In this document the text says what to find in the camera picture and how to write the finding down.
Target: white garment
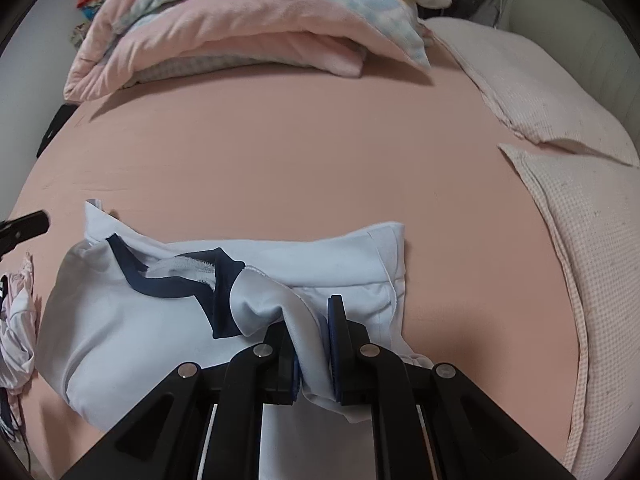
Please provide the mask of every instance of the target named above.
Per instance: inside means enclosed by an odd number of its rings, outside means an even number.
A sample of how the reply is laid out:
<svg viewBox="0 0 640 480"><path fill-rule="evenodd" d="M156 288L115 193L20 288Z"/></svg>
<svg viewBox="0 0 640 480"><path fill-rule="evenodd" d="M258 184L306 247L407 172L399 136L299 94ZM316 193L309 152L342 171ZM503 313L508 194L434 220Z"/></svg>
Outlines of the white garment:
<svg viewBox="0 0 640 480"><path fill-rule="evenodd" d="M60 267L42 320L36 363L73 409L108 430L180 363L205 368L228 362L284 317L300 361L303 396L293 408L265 406L260 478L374 478L370 413L334 401L323 323L327 299L341 294L347 318L363 323L373 342L408 362L431 366L412 354L400 333L401 224L379 224L317 242L162 244L89 203L85 211L85 240ZM182 258L174 256L217 247L244 261L247 266L230 294L242 335L213 339L194 297L152 298L132 290L105 241L114 233L150 267L147 277L194 279L182 263L176 264ZM206 269L198 272L206 274ZM350 424L347 418L361 422Z"/></svg>
<svg viewBox="0 0 640 480"><path fill-rule="evenodd" d="M33 264L27 254L19 272L7 274L8 290L0 307L0 388L5 388L14 424L5 428L10 433L21 425L16 396L33 374L36 346L36 318L33 298Z"/></svg>

